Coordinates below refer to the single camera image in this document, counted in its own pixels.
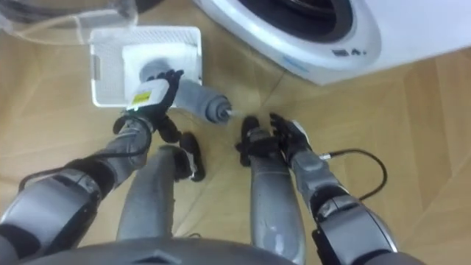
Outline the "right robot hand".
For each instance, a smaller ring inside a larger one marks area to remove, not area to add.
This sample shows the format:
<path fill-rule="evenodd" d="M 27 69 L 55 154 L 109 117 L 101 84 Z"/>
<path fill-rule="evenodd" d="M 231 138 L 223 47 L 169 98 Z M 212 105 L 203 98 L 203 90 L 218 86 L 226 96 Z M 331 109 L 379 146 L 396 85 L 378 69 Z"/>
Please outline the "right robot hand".
<path fill-rule="evenodd" d="M 290 121 L 276 113 L 270 113 L 269 118 L 274 136 L 288 165 L 291 165 L 292 158 L 298 152 L 312 150 L 308 137 L 296 121 Z"/>

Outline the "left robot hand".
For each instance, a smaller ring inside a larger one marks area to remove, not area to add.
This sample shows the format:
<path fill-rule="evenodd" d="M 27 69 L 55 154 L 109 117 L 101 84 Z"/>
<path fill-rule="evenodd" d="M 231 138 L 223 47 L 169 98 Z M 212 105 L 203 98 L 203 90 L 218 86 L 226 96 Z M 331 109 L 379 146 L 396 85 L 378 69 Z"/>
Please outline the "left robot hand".
<path fill-rule="evenodd" d="M 168 70 L 153 74 L 142 82 L 133 95 L 126 111 L 151 124 L 151 131 L 157 131 L 163 141 L 175 144 L 181 132 L 169 118 L 168 111 L 174 104 L 180 87 L 183 70 Z"/>

